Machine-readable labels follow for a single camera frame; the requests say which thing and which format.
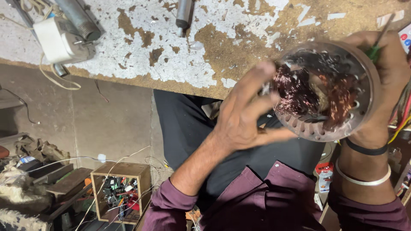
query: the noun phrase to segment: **wooden table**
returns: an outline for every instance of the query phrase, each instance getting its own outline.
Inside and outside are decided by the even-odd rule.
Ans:
[[[71,74],[220,99],[255,63],[298,43],[378,30],[378,17],[399,10],[405,17],[392,29],[411,21],[410,0],[196,0],[191,29],[179,38],[177,0],[84,2],[103,34],[90,60],[66,65]],[[23,23],[5,1],[0,13]],[[328,20],[333,13],[346,14]],[[307,22],[315,23],[299,26]],[[32,34],[0,23],[0,63],[38,68],[42,50]],[[204,48],[190,49],[194,41]]]

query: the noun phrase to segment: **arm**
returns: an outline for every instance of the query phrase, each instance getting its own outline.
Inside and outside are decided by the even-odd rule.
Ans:
[[[295,137],[287,128],[259,129],[257,119],[279,100],[276,94],[253,97],[275,74],[261,62],[234,86],[220,107],[214,130],[152,196],[143,230],[183,230],[184,212],[193,208],[200,187],[211,171],[236,150]]]
[[[378,32],[359,32],[346,38],[345,42],[355,46],[370,46],[377,37]],[[387,143],[388,120],[401,89],[411,76],[396,32],[384,36],[380,46],[381,54],[376,66],[381,78],[381,104],[370,120],[349,137],[354,144],[368,149],[378,149]],[[344,174],[360,181],[379,180],[388,172],[388,153],[369,156],[352,150],[344,142],[339,168]],[[349,182],[336,172],[329,203],[339,215],[342,228],[370,228],[363,225],[410,228],[405,208],[396,197],[389,180],[377,186],[364,186]]]

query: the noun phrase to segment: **man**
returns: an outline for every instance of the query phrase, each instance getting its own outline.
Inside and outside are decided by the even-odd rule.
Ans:
[[[344,42],[370,47],[378,35],[358,32]],[[342,143],[342,174],[334,172],[328,195],[343,230],[411,230],[386,180],[385,148],[388,120],[411,70],[395,32],[379,45],[381,104]],[[202,230],[325,230],[317,222],[312,175],[324,143],[297,138],[275,118],[258,128],[279,97],[251,99],[274,73],[273,64],[262,62],[242,77],[223,101],[217,124],[201,110],[212,99],[155,90],[164,155],[176,171],[152,195],[144,230],[185,230],[185,212],[195,204]]]

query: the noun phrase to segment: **screwdriver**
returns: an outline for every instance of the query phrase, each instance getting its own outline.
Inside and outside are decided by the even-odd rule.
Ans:
[[[387,24],[384,26],[384,29],[381,31],[380,35],[378,36],[377,40],[375,41],[374,45],[365,52],[365,54],[371,59],[373,63],[376,63],[379,57],[379,50],[380,47],[378,46],[381,38],[387,33],[388,27],[390,27],[391,22],[393,21],[395,14],[391,14],[390,18],[387,21]]]

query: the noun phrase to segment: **white bangle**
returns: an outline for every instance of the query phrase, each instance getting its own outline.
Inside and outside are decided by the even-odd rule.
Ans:
[[[379,180],[376,180],[376,181],[365,182],[365,181],[354,180],[354,179],[352,179],[352,178],[349,178],[349,177],[348,177],[347,175],[345,175],[344,173],[342,173],[341,170],[340,170],[339,167],[338,167],[338,159],[337,159],[337,161],[335,162],[335,168],[337,169],[337,172],[338,172],[342,177],[344,177],[346,180],[348,180],[349,182],[352,182],[352,183],[358,184],[358,185],[365,185],[365,186],[376,186],[376,185],[380,185],[380,184],[382,184],[383,182],[385,182],[388,178],[390,178],[390,175],[391,175],[391,168],[390,168],[390,165],[388,165],[388,172],[387,172],[387,174],[386,174],[383,178],[381,178],[381,179],[379,179]]]

